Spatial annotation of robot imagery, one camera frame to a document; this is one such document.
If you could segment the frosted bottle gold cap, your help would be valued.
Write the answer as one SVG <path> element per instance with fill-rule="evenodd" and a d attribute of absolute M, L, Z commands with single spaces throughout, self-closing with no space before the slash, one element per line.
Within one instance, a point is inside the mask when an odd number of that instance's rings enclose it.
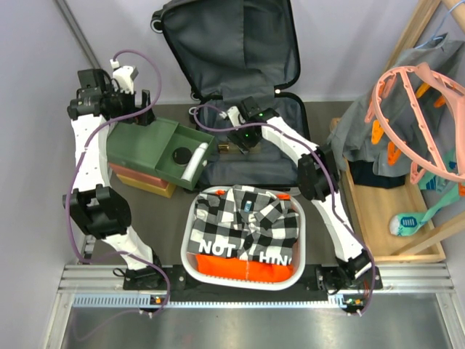
<path fill-rule="evenodd" d="M 262 151 L 260 144 L 252 148 L 242 148 L 236 145 L 235 143 L 219 143 L 217 149 L 220 154 L 247 154 L 260 153 Z"/>

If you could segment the black round jar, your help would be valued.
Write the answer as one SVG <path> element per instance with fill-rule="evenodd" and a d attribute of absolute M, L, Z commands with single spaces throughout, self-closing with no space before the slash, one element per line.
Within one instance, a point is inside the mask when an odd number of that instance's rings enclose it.
<path fill-rule="evenodd" d="M 175 164 L 185 167 L 190 162 L 192 154 L 189 148 L 179 147 L 173 151 L 171 157 Z"/>

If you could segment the green drawer box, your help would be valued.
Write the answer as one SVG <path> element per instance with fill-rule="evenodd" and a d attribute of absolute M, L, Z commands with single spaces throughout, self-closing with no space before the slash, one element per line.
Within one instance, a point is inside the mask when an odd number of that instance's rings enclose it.
<path fill-rule="evenodd" d="M 193 153 L 201 143 L 208 144 L 203 163 L 191 182 L 182 180 L 186 166 L 174 163 L 173 151 L 186 147 Z M 147 126 L 118 123 L 107 138 L 107 156 L 111 164 L 194 190 L 215 145 L 215 138 L 205 132 L 158 118 Z"/>

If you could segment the black white checked shirt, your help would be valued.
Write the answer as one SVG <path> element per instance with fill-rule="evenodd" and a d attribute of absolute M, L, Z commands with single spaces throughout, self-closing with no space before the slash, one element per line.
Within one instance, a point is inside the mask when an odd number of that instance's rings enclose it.
<path fill-rule="evenodd" d="M 199 193 L 187 252 L 287 266 L 301 215 L 288 199 L 247 185 Z"/>

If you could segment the white black space suitcase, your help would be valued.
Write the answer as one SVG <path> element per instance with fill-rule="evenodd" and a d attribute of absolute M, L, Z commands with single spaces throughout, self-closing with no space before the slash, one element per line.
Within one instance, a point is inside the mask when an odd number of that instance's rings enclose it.
<path fill-rule="evenodd" d="M 302 137 L 309 137 L 302 99 L 291 92 L 301 73 L 289 1 L 170 1 L 150 26 L 166 40 L 191 94 L 201 102 L 199 131 L 227 141 L 227 110 L 247 97 L 273 108 Z"/>

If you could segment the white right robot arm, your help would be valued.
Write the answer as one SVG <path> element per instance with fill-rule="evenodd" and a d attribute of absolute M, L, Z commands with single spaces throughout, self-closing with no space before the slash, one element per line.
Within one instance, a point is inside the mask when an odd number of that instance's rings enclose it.
<path fill-rule="evenodd" d="M 251 97 L 220 115 L 232 124 L 230 134 L 239 147 L 249 149 L 266 140 L 295 163 L 299 191 L 323 218 L 343 277 L 355 282 L 374 273 L 371 253 L 355 235 L 342 206 L 339 171 L 331 147 L 305 139 L 276 110 L 261 109 Z"/>

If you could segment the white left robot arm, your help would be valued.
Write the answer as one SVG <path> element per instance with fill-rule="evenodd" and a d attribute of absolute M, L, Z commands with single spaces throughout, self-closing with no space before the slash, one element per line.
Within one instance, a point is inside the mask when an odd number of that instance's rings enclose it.
<path fill-rule="evenodd" d="M 148 278 L 157 271 L 159 259 L 132 227 L 126 199 L 110 186 L 107 122 L 140 110 L 135 104 L 134 66 L 78 72 L 80 87 L 67 108 L 76 143 L 76 171 L 69 195 L 63 197 L 72 221 L 87 236 L 104 241 L 122 253 L 128 280 Z"/>

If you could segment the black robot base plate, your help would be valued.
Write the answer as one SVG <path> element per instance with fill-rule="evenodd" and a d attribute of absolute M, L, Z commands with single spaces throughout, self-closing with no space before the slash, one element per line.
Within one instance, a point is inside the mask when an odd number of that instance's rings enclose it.
<path fill-rule="evenodd" d="M 381 289 L 378 268 L 369 269 L 358 280 L 350 281 L 340 267 L 306 265 L 302 276 L 282 290 L 232 287 L 198 281 L 182 265 L 162 269 L 171 284 L 173 302 L 299 302 L 327 300 L 333 292 L 359 290 L 363 285 Z"/>

